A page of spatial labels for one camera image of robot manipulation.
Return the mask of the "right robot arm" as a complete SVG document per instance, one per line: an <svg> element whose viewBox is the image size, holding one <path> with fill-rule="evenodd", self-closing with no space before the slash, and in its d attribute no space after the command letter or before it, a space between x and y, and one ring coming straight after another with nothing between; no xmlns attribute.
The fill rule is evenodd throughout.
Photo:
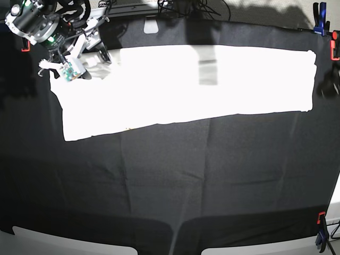
<svg viewBox="0 0 340 255"><path fill-rule="evenodd" d="M4 22L28 46L40 44L48 50L49 58L39 62L39 76L51 71L56 79L70 82L91 79L80 61L84 50L95 48L100 61L112 62L99 32L109 20L112 1L105 1L104 8L100 17L92 18L89 1L11 1Z"/></svg>

